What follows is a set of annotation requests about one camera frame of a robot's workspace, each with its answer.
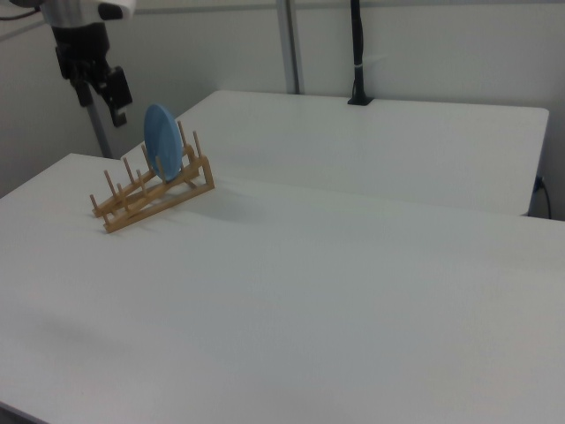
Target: blue plate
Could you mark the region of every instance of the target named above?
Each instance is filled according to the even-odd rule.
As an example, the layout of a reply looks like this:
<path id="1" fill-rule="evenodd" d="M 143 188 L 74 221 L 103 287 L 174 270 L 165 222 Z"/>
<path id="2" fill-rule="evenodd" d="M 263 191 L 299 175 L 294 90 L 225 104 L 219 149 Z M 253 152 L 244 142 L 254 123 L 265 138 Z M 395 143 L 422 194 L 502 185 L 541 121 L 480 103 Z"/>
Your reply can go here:
<path id="1" fill-rule="evenodd" d="M 165 181 L 175 179 L 183 160 L 182 141 L 175 118 L 160 104 L 152 104 L 145 113 L 145 146 L 155 173 Z M 159 156 L 162 171 L 157 166 Z"/>

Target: white wall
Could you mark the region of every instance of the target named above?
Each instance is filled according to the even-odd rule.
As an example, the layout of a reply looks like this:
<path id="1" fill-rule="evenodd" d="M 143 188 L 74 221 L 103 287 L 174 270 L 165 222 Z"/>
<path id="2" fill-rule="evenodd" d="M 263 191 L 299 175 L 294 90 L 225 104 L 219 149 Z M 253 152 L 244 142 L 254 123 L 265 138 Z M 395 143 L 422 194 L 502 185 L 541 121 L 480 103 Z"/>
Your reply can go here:
<path id="1" fill-rule="evenodd" d="M 565 219 L 565 4 L 365 7 L 362 18 L 368 94 L 549 109 L 540 170 Z M 297 20 L 305 92 L 350 95 L 349 10 L 298 7 Z"/>
<path id="2" fill-rule="evenodd" d="M 0 34 L 34 20 L 5 23 L 14 25 L 2 26 Z M 45 25 L 0 42 L 0 152 L 0 197 L 71 152 L 100 154 L 87 111 L 61 78 L 53 34 Z"/>
<path id="3" fill-rule="evenodd" d="M 234 0 L 232 6 L 244 9 L 202 12 L 195 10 L 208 0 L 182 1 L 189 9 L 170 14 L 148 14 L 158 2 L 141 1 L 132 21 L 107 25 L 109 63 L 124 68 L 134 101 L 128 125 L 115 129 L 96 99 L 115 155 L 143 140 L 152 102 L 180 114 L 216 89 L 286 92 L 274 0 Z M 261 8 L 250 10 L 254 6 Z M 4 16 L 21 12 L 0 6 Z M 0 197 L 69 153 L 101 154 L 87 110 L 61 77 L 53 34 L 41 21 L 38 15 L 0 22 Z"/>
<path id="4" fill-rule="evenodd" d="M 119 129 L 101 109 L 115 155 L 143 141 L 151 103 L 162 103 L 176 116 L 218 89 L 287 91 L 275 7 L 140 14 L 108 25 L 108 32 L 110 65 L 124 68 L 133 97 L 128 124 Z"/>

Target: black cable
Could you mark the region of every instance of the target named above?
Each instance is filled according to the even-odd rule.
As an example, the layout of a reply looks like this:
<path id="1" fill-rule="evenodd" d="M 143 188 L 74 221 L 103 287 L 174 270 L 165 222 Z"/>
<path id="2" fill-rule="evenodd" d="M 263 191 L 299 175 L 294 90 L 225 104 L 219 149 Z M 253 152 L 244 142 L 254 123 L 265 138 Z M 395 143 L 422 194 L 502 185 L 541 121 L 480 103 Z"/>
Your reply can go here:
<path id="1" fill-rule="evenodd" d="M 33 9 L 32 11 L 29 11 L 27 13 L 22 13 L 21 15 L 14 15 L 14 16 L 0 16 L 0 20 L 18 20 L 18 19 L 23 19 L 23 18 L 27 18 L 28 16 L 32 16 L 35 15 L 35 13 L 38 13 L 40 11 L 39 7 L 36 7 L 35 9 Z"/>
<path id="2" fill-rule="evenodd" d="M 547 217 L 552 219 L 551 217 L 551 201 L 549 200 L 549 193 L 547 192 L 546 184 L 544 183 L 543 179 L 539 183 L 539 188 L 543 188 L 544 193 L 546 194 L 546 201 L 547 201 Z"/>

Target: white table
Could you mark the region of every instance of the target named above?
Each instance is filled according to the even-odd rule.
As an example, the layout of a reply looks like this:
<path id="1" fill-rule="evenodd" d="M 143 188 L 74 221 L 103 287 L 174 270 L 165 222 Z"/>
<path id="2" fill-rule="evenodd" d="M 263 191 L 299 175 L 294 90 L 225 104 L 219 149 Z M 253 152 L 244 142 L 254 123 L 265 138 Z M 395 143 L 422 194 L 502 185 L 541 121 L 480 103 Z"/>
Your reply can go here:
<path id="1" fill-rule="evenodd" d="M 7 405 L 52 424 L 562 422 L 562 223 L 216 172 L 107 235 L 104 169 L 127 179 L 70 155 L 0 200 Z"/>
<path id="2" fill-rule="evenodd" d="M 220 91 L 180 117 L 224 175 L 522 215 L 547 110 Z M 140 150 L 127 155 L 143 163 Z"/>

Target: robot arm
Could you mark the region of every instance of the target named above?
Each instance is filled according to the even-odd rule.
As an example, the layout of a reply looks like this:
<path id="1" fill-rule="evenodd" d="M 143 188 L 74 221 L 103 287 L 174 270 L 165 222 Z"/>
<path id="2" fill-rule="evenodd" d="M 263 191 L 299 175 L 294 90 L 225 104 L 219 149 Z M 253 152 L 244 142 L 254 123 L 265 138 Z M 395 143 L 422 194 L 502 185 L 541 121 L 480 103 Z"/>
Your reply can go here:
<path id="1" fill-rule="evenodd" d="M 125 124 L 125 106 L 132 102 L 132 95 L 122 68 L 111 68 L 106 61 L 109 39 L 104 22 L 131 18 L 136 0 L 10 2 L 21 7 L 41 8 L 45 21 L 53 29 L 63 78 L 71 82 L 80 105 L 92 104 L 90 85 L 108 105 L 114 126 Z"/>

